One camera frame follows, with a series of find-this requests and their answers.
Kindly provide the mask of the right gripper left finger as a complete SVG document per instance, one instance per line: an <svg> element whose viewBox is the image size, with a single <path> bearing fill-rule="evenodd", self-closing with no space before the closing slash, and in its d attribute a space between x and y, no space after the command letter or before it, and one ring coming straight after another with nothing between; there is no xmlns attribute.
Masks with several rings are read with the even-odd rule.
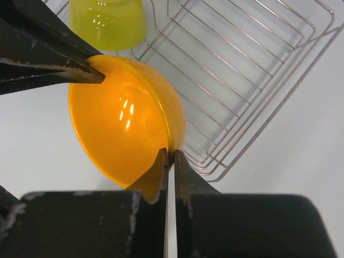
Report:
<svg viewBox="0 0 344 258"><path fill-rule="evenodd" d="M1 257L165 257L168 153L122 191L30 192L1 229Z"/></svg>

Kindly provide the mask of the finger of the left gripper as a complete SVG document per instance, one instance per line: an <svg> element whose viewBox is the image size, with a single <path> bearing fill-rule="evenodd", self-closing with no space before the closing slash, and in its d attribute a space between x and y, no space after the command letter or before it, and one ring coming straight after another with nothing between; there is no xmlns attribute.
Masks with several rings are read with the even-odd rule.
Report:
<svg viewBox="0 0 344 258"><path fill-rule="evenodd" d="M101 72L84 64L76 67L1 63L1 94L36 89L61 83L99 84L105 79Z"/></svg>
<svg viewBox="0 0 344 258"><path fill-rule="evenodd" d="M51 46L69 47L83 58L101 54L72 32L43 1L1 1L1 20Z"/></svg>

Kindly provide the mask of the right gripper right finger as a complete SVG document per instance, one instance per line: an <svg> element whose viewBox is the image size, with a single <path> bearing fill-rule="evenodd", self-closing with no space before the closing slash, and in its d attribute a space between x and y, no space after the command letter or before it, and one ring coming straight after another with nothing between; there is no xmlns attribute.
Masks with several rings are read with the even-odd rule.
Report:
<svg viewBox="0 0 344 258"><path fill-rule="evenodd" d="M180 150L174 167L178 257L336 257L308 198L221 193Z"/></svg>

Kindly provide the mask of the yellow green bowl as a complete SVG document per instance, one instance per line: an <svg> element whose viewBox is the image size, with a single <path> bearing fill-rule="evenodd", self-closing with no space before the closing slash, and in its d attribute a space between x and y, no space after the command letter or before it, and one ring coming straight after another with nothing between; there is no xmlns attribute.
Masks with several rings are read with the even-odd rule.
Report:
<svg viewBox="0 0 344 258"><path fill-rule="evenodd" d="M142 1L70 1L68 25L81 39L104 51L132 48L147 34Z"/></svg>

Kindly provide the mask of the orange yellow bowl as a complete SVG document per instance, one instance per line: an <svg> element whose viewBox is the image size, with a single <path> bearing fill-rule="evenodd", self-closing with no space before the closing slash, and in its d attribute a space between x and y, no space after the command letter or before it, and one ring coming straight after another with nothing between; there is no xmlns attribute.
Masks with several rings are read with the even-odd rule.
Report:
<svg viewBox="0 0 344 258"><path fill-rule="evenodd" d="M72 83L68 104L73 128L87 156L109 179L140 190L151 203L161 175L145 177L159 150L170 160L182 149L186 119L180 98L153 67L130 58L96 55L89 63L105 75L101 84Z"/></svg>

